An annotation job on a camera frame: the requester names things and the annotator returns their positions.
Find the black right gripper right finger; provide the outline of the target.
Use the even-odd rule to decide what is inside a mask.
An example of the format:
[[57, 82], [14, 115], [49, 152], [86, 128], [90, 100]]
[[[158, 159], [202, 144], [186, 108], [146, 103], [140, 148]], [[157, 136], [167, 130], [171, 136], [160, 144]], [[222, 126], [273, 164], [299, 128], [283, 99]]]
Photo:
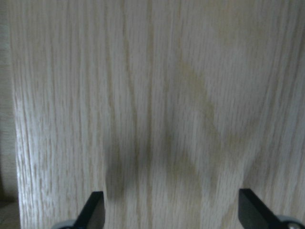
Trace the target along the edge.
[[282, 229], [278, 217], [249, 188], [239, 189], [238, 219], [244, 229]]

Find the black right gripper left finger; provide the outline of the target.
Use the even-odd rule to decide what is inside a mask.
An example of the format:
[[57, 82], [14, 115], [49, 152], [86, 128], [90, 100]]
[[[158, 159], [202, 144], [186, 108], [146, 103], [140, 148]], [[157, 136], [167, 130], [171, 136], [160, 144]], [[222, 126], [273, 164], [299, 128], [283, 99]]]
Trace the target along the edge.
[[74, 222], [73, 229], [103, 229], [105, 224], [104, 194], [94, 191], [89, 196], [79, 216]]

